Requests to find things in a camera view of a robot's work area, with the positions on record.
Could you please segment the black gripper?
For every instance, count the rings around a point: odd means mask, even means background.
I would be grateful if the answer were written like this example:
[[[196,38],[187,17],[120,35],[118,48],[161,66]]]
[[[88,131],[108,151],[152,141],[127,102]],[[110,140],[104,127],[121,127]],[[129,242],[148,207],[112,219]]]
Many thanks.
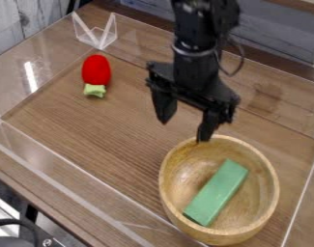
[[[152,91],[157,119],[167,124],[177,111],[177,101],[204,111],[196,142],[208,142],[219,124],[231,123],[240,102],[239,94],[222,81],[212,57],[175,57],[172,63],[149,61],[147,86]]]

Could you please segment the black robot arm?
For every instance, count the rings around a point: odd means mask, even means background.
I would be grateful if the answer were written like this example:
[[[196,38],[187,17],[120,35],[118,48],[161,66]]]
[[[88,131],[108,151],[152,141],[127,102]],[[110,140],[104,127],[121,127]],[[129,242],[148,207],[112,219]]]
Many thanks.
[[[196,140],[207,142],[222,124],[232,122],[240,96],[223,82],[223,46],[239,25],[236,0],[171,0],[175,13],[173,61],[147,63],[157,119],[168,123],[185,102],[203,112]]]

